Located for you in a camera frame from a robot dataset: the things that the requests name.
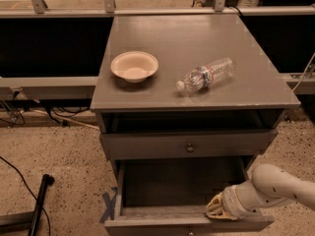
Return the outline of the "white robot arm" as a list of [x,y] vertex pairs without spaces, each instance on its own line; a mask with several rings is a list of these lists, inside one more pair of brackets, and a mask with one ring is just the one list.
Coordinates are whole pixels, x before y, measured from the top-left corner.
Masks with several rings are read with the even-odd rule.
[[226,187],[206,207],[206,216],[237,220],[259,208],[298,202],[315,210],[315,183],[301,180],[273,164],[260,164],[249,180]]

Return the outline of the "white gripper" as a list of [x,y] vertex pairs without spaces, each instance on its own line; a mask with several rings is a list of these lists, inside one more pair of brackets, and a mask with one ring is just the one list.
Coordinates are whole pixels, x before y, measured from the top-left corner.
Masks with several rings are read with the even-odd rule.
[[258,207],[257,191],[250,180],[226,187],[215,195],[206,207],[206,216],[212,219],[237,220],[251,215]]

